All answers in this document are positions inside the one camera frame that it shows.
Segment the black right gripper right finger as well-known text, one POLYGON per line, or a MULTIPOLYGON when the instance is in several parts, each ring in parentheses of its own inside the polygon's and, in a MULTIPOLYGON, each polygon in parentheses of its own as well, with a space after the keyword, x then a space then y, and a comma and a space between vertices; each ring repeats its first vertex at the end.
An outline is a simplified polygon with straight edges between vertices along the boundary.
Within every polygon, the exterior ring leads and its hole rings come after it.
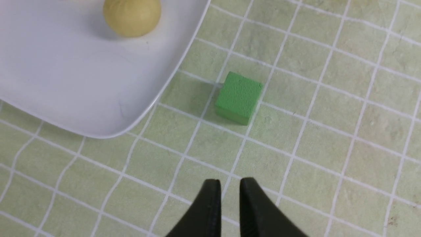
POLYGON ((269 199, 253 177, 240 181, 241 237, 306 237, 269 199))

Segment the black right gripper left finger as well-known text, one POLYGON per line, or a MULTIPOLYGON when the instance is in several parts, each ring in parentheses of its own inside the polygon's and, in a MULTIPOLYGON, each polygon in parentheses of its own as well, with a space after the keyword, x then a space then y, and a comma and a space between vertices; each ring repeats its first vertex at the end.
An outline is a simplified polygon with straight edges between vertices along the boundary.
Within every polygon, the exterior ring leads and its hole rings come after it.
POLYGON ((191 206, 167 237, 220 237, 221 184, 206 179, 191 206))

